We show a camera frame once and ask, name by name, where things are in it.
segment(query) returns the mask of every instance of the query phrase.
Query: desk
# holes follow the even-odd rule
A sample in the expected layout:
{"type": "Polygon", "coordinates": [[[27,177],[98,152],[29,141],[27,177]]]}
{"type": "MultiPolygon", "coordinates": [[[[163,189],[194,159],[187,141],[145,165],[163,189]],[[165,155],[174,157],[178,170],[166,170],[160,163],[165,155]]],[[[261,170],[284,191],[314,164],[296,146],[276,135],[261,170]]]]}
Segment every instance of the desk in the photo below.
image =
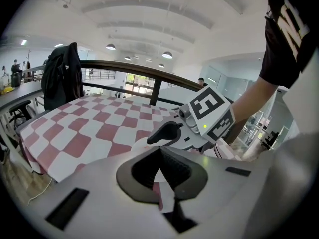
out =
{"type": "Polygon", "coordinates": [[[33,104],[36,110],[34,98],[40,96],[42,93],[41,83],[40,82],[28,82],[24,83],[19,87],[16,87],[13,91],[0,96],[0,135],[6,143],[7,147],[10,149],[10,155],[19,163],[21,163],[28,171],[32,171],[30,165],[24,160],[24,158],[17,152],[15,147],[12,145],[10,139],[8,138],[5,128],[3,125],[7,124],[9,133],[14,135],[14,130],[9,125],[8,118],[6,113],[9,112],[10,108],[20,102],[25,100],[33,100],[33,104]]]}
{"type": "Polygon", "coordinates": [[[34,171],[60,182],[95,160],[131,150],[165,117],[176,112],[92,94],[45,114],[21,131],[34,171]]]}

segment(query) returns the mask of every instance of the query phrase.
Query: sleeve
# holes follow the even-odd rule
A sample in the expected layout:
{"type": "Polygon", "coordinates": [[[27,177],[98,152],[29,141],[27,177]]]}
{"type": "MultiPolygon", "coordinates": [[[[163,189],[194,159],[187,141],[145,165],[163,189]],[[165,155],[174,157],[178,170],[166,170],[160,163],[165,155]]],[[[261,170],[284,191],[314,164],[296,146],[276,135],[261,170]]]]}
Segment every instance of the sleeve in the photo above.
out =
{"type": "Polygon", "coordinates": [[[289,88],[299,76],[295,58],[276,23],[266,18],[266,51],[259,76],[265,81],[289,88]]]}

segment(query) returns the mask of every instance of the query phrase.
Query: glass wall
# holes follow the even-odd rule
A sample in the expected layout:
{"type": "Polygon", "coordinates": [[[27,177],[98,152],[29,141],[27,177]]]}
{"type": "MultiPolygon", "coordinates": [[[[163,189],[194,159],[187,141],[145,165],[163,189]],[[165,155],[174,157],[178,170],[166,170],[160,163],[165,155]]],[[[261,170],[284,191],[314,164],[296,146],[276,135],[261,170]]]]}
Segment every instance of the glass wall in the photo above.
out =
{"type": "Polygon", "coordinates": [[[127,73],[126,81],[125,81],[125,89],[143,93],[143,94],[148,93],[149,95],[151,95],[153,87],[154,87],[154,82],[155,82],[155,79],[153,78],[127,73]]]}

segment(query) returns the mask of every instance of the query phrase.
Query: black t-shirt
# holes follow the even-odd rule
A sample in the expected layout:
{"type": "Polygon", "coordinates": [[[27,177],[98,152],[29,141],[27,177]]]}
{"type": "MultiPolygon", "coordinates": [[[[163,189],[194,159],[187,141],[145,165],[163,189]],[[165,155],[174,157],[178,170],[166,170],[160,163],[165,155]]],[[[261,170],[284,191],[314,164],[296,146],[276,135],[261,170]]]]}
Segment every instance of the black t-shirt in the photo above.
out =
{"type": "Polygon", "coordinates": [[[310,32],[309,28],[311,25],[314,29],[310,19],[317,17],[312,2],[268,0],[267,45],[259,75],[267,82],[289,88],[311,58],[317,39],[317,33],[310,32]]]}

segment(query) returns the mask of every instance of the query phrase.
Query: checkered tablecloth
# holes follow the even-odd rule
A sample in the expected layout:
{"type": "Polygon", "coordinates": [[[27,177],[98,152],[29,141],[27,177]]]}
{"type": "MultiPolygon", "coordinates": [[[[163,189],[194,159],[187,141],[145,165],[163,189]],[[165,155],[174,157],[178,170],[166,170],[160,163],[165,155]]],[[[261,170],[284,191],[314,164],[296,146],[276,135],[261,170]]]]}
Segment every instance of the checkered tablecloth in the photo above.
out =
{"type": "Polygon", "coordinates": [[[59,182],[85,164],[130,151],[171,115],[166,108],[93,94],[40,117],[21,140],[34,171],[59,182]]]}

